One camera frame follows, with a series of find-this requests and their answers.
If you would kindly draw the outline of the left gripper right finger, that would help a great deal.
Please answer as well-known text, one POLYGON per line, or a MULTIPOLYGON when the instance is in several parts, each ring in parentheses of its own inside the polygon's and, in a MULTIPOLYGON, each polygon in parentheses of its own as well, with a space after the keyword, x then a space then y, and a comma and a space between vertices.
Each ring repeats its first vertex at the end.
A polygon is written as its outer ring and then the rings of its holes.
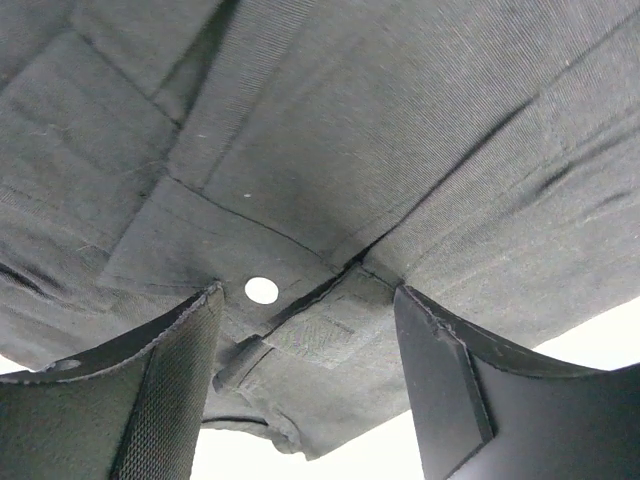
POLYGON ((560 361, 403 285, 401 361, 427 479, 635 479, 639 369, 560 361))

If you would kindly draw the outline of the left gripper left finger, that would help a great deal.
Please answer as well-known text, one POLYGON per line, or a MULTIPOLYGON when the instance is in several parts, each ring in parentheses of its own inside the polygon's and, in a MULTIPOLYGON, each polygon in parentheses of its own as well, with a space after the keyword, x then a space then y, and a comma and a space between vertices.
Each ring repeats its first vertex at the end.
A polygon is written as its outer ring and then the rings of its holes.
POLYGON ((223 304, 214 284, 95 348, 2 375, 2 478, 189 478, 223 304))

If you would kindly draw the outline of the black long sleeve shirt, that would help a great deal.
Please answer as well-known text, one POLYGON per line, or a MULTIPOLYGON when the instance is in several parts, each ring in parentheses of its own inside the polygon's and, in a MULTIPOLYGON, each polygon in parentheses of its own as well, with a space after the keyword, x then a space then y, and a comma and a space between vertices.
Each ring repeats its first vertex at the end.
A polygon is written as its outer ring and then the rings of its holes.
POLYGON ((205 422, 321 457, 404 412, 408 284, 535 346, 639 294, 635 1, 5 1, 1 352, 213 282, 205 422))

